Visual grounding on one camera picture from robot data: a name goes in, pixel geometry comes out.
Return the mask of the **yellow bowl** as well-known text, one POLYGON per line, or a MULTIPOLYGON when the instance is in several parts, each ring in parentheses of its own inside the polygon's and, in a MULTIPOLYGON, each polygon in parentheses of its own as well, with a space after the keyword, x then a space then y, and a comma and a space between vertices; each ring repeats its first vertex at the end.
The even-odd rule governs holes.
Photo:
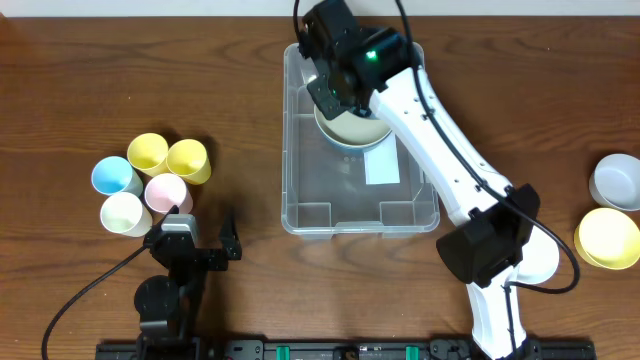
POLYGON ((574 244, 578 254, 596 267, 624 270, 639 261, 639 227, 615 209, 587 213, 574 232, 574 244))

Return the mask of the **yellow cup right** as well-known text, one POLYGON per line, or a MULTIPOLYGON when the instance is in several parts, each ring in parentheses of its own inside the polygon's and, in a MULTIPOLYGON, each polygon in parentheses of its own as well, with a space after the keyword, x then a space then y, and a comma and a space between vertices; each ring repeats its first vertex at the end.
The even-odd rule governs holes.
POLYGON ((167 154, 169 171, 193 185, 206 183, 212 173, 207 149, 195 139, 184 139, 173 144, 167 154))

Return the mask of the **beige bowl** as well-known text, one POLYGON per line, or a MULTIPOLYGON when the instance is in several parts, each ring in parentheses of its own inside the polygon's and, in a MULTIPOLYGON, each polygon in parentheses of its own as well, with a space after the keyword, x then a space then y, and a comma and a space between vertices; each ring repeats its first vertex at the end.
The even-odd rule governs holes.
POLYGON ((373 116, 360 117, 346 111, 328 120, 317 106, 314 107, 316 123, 333 143, 345 148, 364 149, 376 145, 390 133, 390 127, 373 116))

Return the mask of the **cream white cup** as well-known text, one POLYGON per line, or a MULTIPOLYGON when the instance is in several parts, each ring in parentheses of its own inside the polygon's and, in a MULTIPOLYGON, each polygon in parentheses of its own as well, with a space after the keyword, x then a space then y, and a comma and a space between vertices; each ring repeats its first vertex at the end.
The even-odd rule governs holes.
POLYGON ((105 200, 100 221, 109 232, 128 237, 144 236, 153 224, 152 216, 141 200, 128 192, 114 194, 105 200))

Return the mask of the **yellow cup left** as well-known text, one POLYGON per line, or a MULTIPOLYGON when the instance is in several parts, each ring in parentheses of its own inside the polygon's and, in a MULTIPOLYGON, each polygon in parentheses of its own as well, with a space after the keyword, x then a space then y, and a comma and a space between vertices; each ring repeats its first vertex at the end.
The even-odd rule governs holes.
POLYGON ((166 158, 169 146, 156 133, 144 133, 131 141, 127 149, 129 163, 144 174, 154 177, 168 172, 166 158))

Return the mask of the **light blue cup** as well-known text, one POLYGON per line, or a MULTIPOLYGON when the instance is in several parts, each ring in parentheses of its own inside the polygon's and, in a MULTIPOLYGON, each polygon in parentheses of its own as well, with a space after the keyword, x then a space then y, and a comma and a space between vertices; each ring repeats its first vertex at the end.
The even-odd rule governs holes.
POLYGON ((106 196, 128 192, 140 197, 143 182, 129 161, 119 156, 109 156, 100 160, 92 170, 91 184, 106 196))

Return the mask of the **pink cup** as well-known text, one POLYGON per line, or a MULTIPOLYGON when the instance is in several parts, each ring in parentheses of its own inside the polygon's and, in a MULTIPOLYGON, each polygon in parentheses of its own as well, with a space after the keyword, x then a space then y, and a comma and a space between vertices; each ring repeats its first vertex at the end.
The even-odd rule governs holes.
POLYGON ((186 182, 172 173, 153 177, 144 190, 147 205, 155 212, 166 214, 173 206, 180 214, 188 214, 193 209, 193 198, 186 182))

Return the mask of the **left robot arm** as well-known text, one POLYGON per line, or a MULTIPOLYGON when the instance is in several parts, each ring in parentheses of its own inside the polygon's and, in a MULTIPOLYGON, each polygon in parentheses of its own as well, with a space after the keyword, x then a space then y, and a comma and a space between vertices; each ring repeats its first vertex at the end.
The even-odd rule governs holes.
POLYGON ((242 258, 232 215, 219 232, 220 248, 199 248, 198 237, 195 217, 177 207, 145 235, 144 247, 168 274, 150 277, 136 290, 134 306, 144 337, 180 342, 191 337, 208 274, 226 271, 231 261, 242 258))

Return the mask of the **light grey bowl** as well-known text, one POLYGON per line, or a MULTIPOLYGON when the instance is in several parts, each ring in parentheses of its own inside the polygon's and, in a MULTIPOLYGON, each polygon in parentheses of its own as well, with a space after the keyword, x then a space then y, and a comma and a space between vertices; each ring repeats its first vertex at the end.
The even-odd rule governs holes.
POLYGON ((589 179, 592 198, 620 211, 639 210, 639 159, 627 154, 602 158, 589 179))

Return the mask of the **dark blue bowl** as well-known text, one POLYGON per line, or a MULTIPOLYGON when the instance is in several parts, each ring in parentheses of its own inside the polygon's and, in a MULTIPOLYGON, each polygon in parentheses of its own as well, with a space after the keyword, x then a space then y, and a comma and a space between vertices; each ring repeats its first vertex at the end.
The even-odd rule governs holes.
POLYGON ((393 134, 391 130, 389 130, 385 135, 383 135, 380 139, 375 140, 373 142, 364 144, 364 145, 353 145, 348 143, 343 143, 338 141, 337 139, 332 137, 332 133, 330 131, 326 131, 323 128, 320 129, 323 137, 335 148, 341 149, 344 152, 348 153, 365 153, 367 151, 373 150, 375 147, 379 146, 383 143, 390 135, 393 134))

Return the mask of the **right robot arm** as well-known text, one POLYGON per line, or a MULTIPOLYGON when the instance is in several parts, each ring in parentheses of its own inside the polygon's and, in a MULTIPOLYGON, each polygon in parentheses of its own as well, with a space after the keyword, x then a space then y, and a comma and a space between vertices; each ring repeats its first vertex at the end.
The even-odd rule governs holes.
POLYGON ((455 230, 438 253, 470 298, 472 336, 491 359, 513 357, 526 338, 516 288, 547 279, 533 262, 550 240, 535 224, 534 189, 513 188, 462 134, 438 100, 408 36, 359 26, 300 34, 300 51, 317 78, 308 90, 328 119, 368 109, 384 121, 426 173, 455 230))

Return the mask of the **yellow cup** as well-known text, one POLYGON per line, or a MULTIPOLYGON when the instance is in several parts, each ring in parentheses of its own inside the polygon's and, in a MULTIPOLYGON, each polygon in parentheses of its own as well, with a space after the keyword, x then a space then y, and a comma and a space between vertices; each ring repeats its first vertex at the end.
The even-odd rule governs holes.
POLYGON ((169 171, 193 185, 206 183, 212 173, 207 149, 195 139, 184 139, 173 144, 167 154, 169 171))
POLYGON ((156 133, 144 133, 131 141, 127 149, 129 163, 144 174, 154 177, 168 172, 166 158, 169 146, 156 133))

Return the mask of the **clear plastic storage bin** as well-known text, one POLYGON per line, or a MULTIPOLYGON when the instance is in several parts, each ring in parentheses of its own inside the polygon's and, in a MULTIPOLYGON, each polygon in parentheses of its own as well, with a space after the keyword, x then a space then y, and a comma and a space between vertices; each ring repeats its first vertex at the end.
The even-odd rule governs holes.
POLYGON ((281 222, 305 239, 372 233, 386 238, 433 231, 438 195, 396 138, 398 184, 367 185, 364 153, 333 147, 322 135, 306 89, 317 71, 296 44, 284 51, 281 222))

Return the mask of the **white bowl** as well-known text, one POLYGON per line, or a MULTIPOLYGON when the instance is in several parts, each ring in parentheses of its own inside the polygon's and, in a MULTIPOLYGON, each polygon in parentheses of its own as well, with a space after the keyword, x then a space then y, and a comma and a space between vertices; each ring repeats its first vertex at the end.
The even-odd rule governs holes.
POLYGON ((556 272, 560 253, 556 242, 538 227, 533 227, 529 241, 522 248, 523 259, 515 280, 537 285, 549 280, 556 272))

